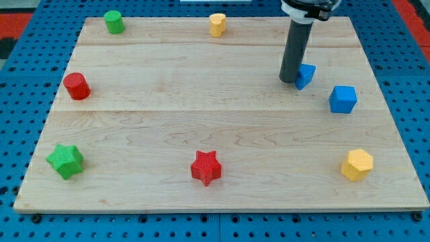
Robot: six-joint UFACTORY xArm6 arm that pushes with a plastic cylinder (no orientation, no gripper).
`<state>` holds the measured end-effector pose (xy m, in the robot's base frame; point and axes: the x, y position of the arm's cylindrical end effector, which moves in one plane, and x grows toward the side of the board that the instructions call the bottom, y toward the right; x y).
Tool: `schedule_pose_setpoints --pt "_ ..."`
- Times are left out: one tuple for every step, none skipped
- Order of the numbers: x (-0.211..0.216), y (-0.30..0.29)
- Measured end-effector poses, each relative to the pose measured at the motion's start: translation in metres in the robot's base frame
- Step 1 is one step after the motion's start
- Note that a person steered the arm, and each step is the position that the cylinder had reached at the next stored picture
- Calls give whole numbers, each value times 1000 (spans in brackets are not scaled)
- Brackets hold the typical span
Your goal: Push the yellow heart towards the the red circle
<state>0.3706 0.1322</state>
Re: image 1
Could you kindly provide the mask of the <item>robot arm flange white black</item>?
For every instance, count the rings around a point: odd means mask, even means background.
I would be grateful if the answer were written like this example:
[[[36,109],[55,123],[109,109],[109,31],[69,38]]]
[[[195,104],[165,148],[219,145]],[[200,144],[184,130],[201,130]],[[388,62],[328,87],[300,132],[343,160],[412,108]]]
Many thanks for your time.
[[[325,22],[336,10],[341,0],[281,0],[281,10],[298,24],[311,24],[314,20]]]

